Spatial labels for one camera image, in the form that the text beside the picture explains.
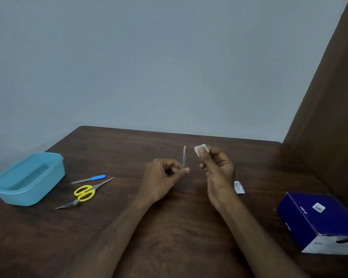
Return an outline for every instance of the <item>forearm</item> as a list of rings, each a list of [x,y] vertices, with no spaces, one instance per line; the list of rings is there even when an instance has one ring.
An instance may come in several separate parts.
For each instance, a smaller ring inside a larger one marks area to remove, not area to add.
[[[150,203],[136,197],[57,278],[111,278],[117,263]]]
[[[230,195],[219,209],[256,278],[308,277],[249,212]]]

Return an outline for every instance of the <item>blue nail file handle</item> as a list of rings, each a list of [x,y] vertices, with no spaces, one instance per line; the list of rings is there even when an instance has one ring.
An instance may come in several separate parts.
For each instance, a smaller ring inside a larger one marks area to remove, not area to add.
[[[92,178],[91,178],[91,180],[96,180],[96,179],[104,179],[106,177],[106,175],[101,175],[101,176],[93,176]]]

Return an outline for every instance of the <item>hand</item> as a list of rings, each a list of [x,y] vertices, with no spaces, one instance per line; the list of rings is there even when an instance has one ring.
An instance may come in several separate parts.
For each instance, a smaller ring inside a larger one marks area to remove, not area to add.
[[[142,186],[136,197],[148,205],[152,205],[164,197],[174,184],[189,174],[190,171],[190,168],[183,167],[177,160],[154,159],[147,163]]]
[[[204,162],[204,164],[200,164],[200,168],[206,172],[209,200],[219,210],[229,196],[236,195],[233,188],[235,165],[218,148],[209,145],[207,148],[210,153],[204,147],[199,147],[199,155]]]

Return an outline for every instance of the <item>person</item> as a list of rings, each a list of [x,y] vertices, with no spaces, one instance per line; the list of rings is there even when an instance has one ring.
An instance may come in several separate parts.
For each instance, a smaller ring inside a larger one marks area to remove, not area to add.
[[[210,202],[231,230],[256,278],[308,276],[257,222],[233,189],[235,166],[218,148],[199,148],[200,167],[207,175]],[[57,278],[110,278],[122,253],[149,207],[164,197],[189,168],[174,159],[148,163],[133,201],[78,253]]]

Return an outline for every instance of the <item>brown wooden panel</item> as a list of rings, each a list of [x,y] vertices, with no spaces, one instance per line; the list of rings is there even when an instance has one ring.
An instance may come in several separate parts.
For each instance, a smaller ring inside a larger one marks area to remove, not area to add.
[[[348,206],[348,4],[284,143]]]
[[[325,193],[326,187],[278,142],[79,127],[50,152],[64,157],[66,176],[30,207],[0,200],[0,277],[49,278],[124,209],[140,186],[146,162],[181,159],[189,150],[191,173],[151,207],[138,225],[114,277],[252,277],[240,249],[210,204],[206,177],[190,148],[221,146],[236,164],[242,201],[267,232],[311,277],[348,277],[348,256],[300,253],[276,213],[286,191]],[[116,179],[93,199],[55,210],[74,200],[79,184],[105,173]]]

